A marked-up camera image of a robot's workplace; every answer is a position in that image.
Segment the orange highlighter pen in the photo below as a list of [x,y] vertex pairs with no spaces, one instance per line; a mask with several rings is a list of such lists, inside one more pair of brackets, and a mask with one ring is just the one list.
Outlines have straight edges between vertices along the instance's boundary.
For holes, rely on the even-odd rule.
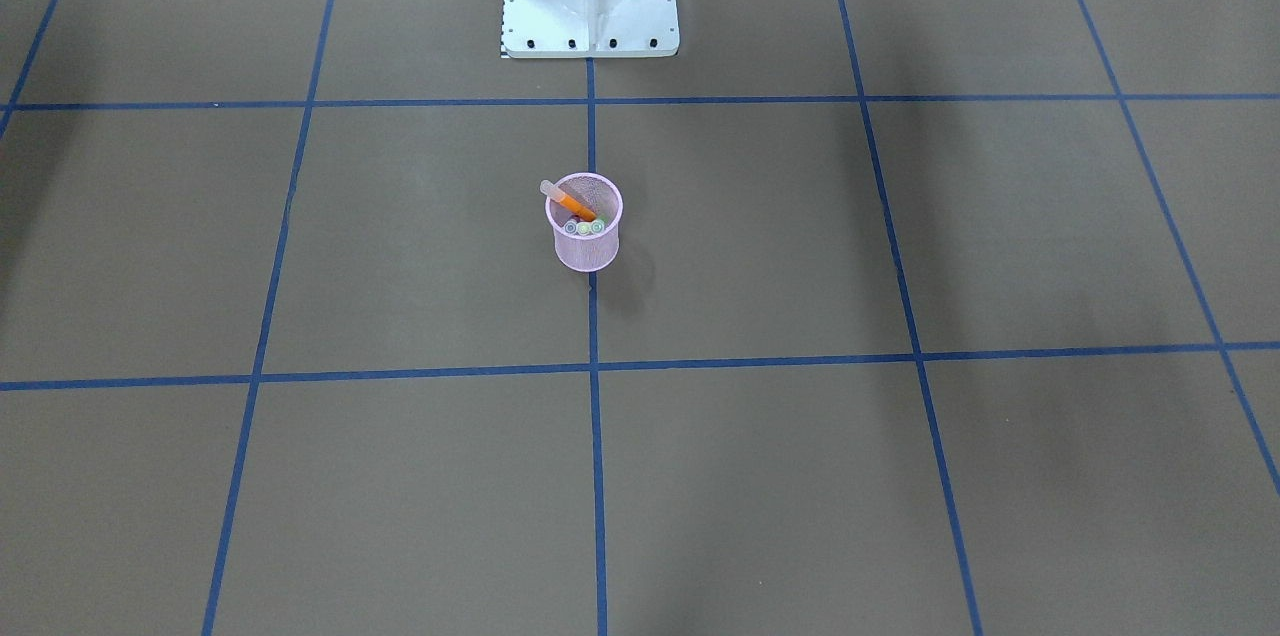
[[585,203],[580,200],[568,195],[567,191],[562,189],[561,186],[554,184],[552,180],[541,180],[539,186],[540,193],[544,195],[547,200],[552,203],[557,203],[561,209],[571,212],[573,218],[579,218],[580,221],[595,221],[596,212],[593,209],[588,209]]

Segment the pink mesh pen holder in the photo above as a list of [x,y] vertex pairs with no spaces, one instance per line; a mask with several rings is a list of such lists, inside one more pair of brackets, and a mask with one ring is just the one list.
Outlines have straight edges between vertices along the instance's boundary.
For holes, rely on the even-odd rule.
[[590,235],[572,235],[563,230],[568,220],[573,218],[566,209],[544,197],[544,211],[552,227],[554,248],[561,264],[577,273],[596,273],[613,262],[620,250],[620,227],[625,212],[622,195],[617,186],[607,177],[599,174],[571,174],[556,180],[568,195],[580,200],[588,209],[593,209],[598,218],[607,221],[605,232]]

